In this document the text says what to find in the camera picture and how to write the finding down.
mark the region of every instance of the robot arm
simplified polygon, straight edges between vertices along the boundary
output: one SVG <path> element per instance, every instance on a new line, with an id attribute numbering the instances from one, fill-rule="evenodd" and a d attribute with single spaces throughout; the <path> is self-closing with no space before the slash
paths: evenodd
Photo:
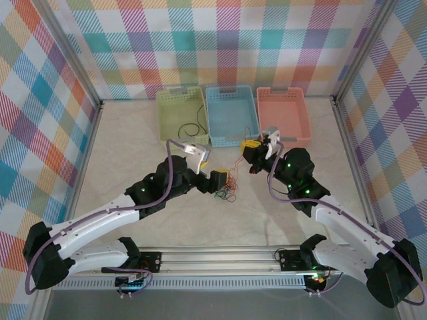
<path id="1" fill-rule="evenodd" d="M 243 156 L 252 165 L 250 173 L 267 171 L 270 178 L 276 178 L 288 188 L 290 200 L 279 201 L 292 203 L 297 210 L 328 226 L 354 248 L 339 247 L 322 235 L 314 235 L 300 246 L 302 260 L 309 268 L 326 265 L 341 270 L 365 283 L 383 305 L 396 306 L 418 282 L 392 251 L 401 255 L 422 279 L 415 246 L 406 239 L 397 242 L 351 215 L 313 178 L 314 164 L 305 149 L 291 149 L 277 159 L 279 155 L 275 151 L 280 135 L 276 130 L 264 131 L 263 141 L 242 143 Z"/>
<path id="2" fill-rule="evenodd" d="M 52 287 L 68 275 L 85 270 L 102 267 L 139 269 L 140 252 L 130 238 L 123 237 L 109 245 L 83 246 L 118 227 L 164 209 L 167 201 L 193 188 L 202 193 L 214 193 L 226 184 L 227 173 L 212 171 L 208 179 L 200 171 L 209 155 L 204 146 L 184 145 L 183 150 L 188 154 L 186 158 L 168 154 L 168 158 L 157 166 L 155 173 L 134 183 L 123 195 L 100 208 L 52 227 L 47 227 L 44 222 L 32 226 L 23 255 L 31 265 L 39 251 L 33 267 L 29 268 L 35 288 Z M 169 157 L 172 174 L 169 172 Z"/>

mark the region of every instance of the plastic basket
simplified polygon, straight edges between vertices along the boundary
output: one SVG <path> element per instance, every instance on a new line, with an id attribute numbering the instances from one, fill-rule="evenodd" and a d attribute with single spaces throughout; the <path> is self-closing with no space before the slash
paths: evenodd
<path id="1" fill-rule="evenodd" d="M 200 87 L 158 91 L 155 95 L 155 100 L 157 103 L 159 139 L 162 143 L 166 144 L 166 140 L 168 139 L 173 139 L 181 143 L 199 143 L 201 145 L 209 143 L 206 106 Z M 199 133 L 194 137 L 190 137 L 185 134 L 185 131 L 192 135 L 197 133 L 197 127 L 189 125 L 181 128 L 179 138 L 178 130 L 182 125 L 197 123 L 197 112 L 199 109 L 198 122 L 206 129 L 207 133 L 200 127 Z M 171 145 L 171 149 L 177 149 L 177 147 Z"/>
<path id="2" fill-rule="evenodd" d="M 232 147 L 257 139 L 260 126 L 249 85 L 206 88 L 207 118 L 212 147 Z"/>
<path id="3" fill-rule="evenodd" d="M 287 148 L 305 147 L 310 142 L 312 128 L 301 88 L 259 87 L 257 101 L 261 131 L 270 126 L 277 127 Z"/>

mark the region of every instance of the white table surface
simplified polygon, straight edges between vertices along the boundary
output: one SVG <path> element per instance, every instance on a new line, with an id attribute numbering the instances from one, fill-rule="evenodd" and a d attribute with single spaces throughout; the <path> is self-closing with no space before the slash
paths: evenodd
<path id="1" fill-rule="evenodd" d="M 327 98 L 306 101 L 313 132 L 307 150 L 316 166 L 314 177 L 344 207 L 365 219 L 330 101 Z M 239 147 L 213 148 L 203 171 L 232 168 L 239 156 Z M 165 148 L 157 137 L 155 101 L 107 102 L 75 217 L 115 199 L 127 187 L 154 172 L 165 157 Z M 126 236 L 142 247 L 299 245 L 314 233 L 321 233 L 343 243 L 322 224 L 291 205 L 275 202 L 268 193 L 266 173 L 250 175 L 249 168 L 245 161 L 239 165 L 239 189 L 234 203 L 191 190 L 168 201 L 164 210 L 94 242 Z M 274 186 L 286 190 L 278 181 Z"/>

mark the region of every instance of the blue basket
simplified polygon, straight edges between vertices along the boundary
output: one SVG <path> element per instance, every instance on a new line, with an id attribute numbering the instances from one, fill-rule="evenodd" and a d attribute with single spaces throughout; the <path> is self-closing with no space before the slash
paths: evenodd
<path id="1" fill-rule="evenodd" d="M 212 147 L 233 147 L 260 136 L 260 124 L 249 85 L 206 88 L 207 121 Z"/>

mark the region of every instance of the pink basket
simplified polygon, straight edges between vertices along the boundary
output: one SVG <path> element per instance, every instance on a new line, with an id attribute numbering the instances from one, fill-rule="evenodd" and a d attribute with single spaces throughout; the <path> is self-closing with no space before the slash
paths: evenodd
<path id="1" fill-rule="evenodd" d="M 256 92 L 261 131 L 277 127 L 285 147 L 305 147 L 312 139 L 312 128 L 302 89 L 259 87 Z"/>

